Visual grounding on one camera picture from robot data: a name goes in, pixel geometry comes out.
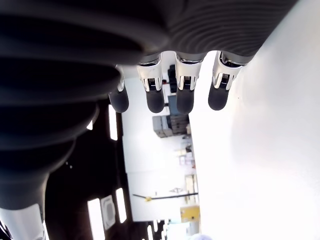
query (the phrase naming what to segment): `robotic hand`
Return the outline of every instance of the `robotic hand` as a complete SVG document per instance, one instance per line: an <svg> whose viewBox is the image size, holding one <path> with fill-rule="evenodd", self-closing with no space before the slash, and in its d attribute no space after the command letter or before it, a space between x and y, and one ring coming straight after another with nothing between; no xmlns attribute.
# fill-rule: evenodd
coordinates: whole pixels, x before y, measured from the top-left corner
<svg viewBox="0 0 320 240"><path fill-rule="evenodd" d="M165 107L161 63L162 55L156 53L145 56L136 66L140 80L144 86L148 108L153 113L160 113Z"/></svg>

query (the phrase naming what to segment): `ceiling light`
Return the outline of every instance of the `ceiling light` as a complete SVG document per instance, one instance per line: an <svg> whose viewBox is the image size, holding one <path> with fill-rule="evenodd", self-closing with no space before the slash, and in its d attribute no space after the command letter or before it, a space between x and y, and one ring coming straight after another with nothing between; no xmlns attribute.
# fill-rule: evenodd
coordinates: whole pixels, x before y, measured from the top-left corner
<svg viewBox="0 0 320 240"><path fill-rule="evenodd" d="M86 129L88 129L88 130L94 129L94 123L92 122L92 120L91 120L91 122L89 123L89 125L86 126Z"/></svg>
<svg viewBox="0 0 320 240"><path fill-rule="evenodd" d="M152 235L151 225L148 226L147 231L148 231L148 240L154 240L154 237Z"/></svg>
<svg viewBox="0 0 320 240"><path fill-rule="evenodd" d="M165 236L167 236L167 228L168 228L168 225L164 224L163 225L163 232L164 232Z"/></svg>
<svg viewBox="0 0 320 240"><path fill-rule="evenodd" d="M47 225L45 221L43 221L43 227L44 227L44 233L45 233L45 240L49 240Z"/></svg>
<svg viewBox="0 0 320 240"><path fill-rule="evenodd" d="M118 213L119 213L120 223L123 223L127 219L124 191L122 188L119 188L117 191L115 191L115 194L116 194L116 202L118 205Z"/></svg>
<svg viewBox="0 0 320 240"><path fill-rule="evenodd" d="M88 201L88 210L93 240L105 240L105 230L102 220L100 200Z"/></svg>
<svg viewBox="0 0 320 240"><path fill-rule="evenodd" d="M118 132L117 132L117 117L116 111L109 105L109 127L110 127L110 138L117 141L118 140Z"/></svg>
<svg viewBox="0 0 320 240"><path fill-rule="evenodd" d="M157 220L153 220L153 229L154 229L154 232L155 232L155 233L158 231L158 223L157 223Z"/></svg>

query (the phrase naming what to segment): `white surface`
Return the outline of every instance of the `white surface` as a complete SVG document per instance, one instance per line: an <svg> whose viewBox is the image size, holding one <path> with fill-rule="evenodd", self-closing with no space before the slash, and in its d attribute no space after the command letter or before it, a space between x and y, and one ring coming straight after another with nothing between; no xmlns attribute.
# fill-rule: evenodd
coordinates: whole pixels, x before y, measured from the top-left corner
<svg viewBox="0 0 320 240"><path fill-rule="evenodd" d="M208 106L215 52L202 64L190 124L214 240L320 239L319 23L320 1L298 2L221 111Z"/></svg>
<svg viewBox="0 0 320 240"><path fill-rule="evenodd" d="M202 234L195 234L193 235L190 240L212 240L211 237L207 236L207 235L202 235Z"/></svg>
<svg viewBox="0 0 320 240"><path fill-rule="evenodd" d="M21 210L0 208L0 217L14 240L38 240L44 237L44 226L38 204Z"/></svg>
<svg viewBox="0 0 320 240"><path fill-rule="evenodd" d="M146 93L138 78L125 79L125 86L130 99L129 109L122 114L126 172L164 170L173 164L179 166L176 151L181 148L182 136L159 138L153 127L153 116L169 113L156 114L148 109Z"/></svg>
<svg viewBox="0 0 320 240"><path fill-rule="evenodd" d="M116 194L116 202L118 205L120 223L123 223L127 219L124 191L122 188L119 188L118 190L115 191L115 194Z"/></svg>
<svg viewBox="0 0 320 240"><path fill-rule="evenodd" d="M167 240L189 240L188 228L190 226L189 222L170 224L167 230Z"/></svg>
<svg viewBox="0 0 320 240"><path fill-rule="evenodd" d="M93 240L105 240L104 224L98 198L88 201L88 211Z"/></svg>
<svg viewBox="0 0 320 240"><path fill-rule="evenodd" d="M118 131L117 131L117 116L114 107L109 105L109 127L110 127L110 138L112 140L118 140Z"/></svg>

